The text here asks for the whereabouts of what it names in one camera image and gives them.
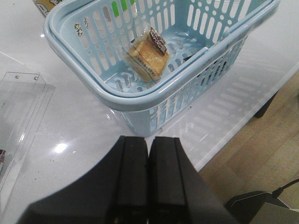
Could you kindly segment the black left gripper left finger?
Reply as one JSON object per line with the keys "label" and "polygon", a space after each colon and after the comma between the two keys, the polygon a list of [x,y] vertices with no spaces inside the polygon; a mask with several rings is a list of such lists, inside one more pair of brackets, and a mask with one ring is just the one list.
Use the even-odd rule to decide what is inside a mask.
{"label": "black left gripper left finger", "polygon": [[148,205],[144,138],[121,136],[90,171],[29,205],[20,224],[144,224]]}

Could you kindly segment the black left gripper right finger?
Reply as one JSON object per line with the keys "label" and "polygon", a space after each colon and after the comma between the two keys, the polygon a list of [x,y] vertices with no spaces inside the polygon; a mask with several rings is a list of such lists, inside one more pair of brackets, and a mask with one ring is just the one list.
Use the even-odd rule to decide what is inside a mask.
{"label": "black left gripper right finger", "polygon": [[188,159],[179,138],[156,137],[149,154],[151,224],[236,224]]}

